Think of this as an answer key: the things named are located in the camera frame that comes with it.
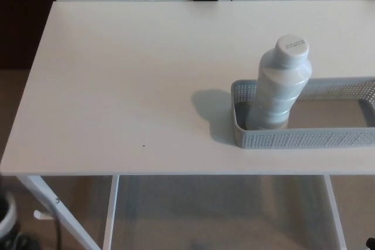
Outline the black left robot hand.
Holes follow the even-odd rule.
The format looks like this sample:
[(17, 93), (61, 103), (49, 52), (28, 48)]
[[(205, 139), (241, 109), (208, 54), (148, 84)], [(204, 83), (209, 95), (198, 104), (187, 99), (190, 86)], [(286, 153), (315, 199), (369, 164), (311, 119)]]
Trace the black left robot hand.
[(17, 235), (13, 242), (13, 250), (42, 250), (40, 242), (33, 236), (25, 233)]

